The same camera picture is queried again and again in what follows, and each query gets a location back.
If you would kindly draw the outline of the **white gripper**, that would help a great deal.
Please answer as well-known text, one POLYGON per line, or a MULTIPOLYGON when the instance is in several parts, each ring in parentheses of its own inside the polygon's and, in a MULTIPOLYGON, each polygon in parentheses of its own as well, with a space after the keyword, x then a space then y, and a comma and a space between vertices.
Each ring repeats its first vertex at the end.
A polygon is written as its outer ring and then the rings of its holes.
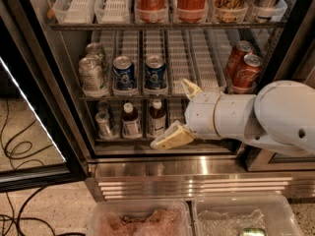
POLYGON ((186 126, 179 121, 172 123, 162 135, 151 142, 153 149, 168 150, 187 145, 196 139, 220 140, 216 130, 215 111, 221 94, 217 91, 203 91, 187 79, 182 86, 190 100, 185 110, 186 126))

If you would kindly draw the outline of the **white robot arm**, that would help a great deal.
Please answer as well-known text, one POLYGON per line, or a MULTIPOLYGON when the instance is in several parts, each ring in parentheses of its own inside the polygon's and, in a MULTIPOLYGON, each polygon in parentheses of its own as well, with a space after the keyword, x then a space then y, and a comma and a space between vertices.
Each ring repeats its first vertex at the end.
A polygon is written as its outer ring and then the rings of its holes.
POLYGON ((151 142, 171 149, 195 140, 234 139, 285 155, 315 153, 315 90, 294 81, 276 81, 256 94, 203 91, 183 79, 189 104, 185 122, 172 123, 151 142))

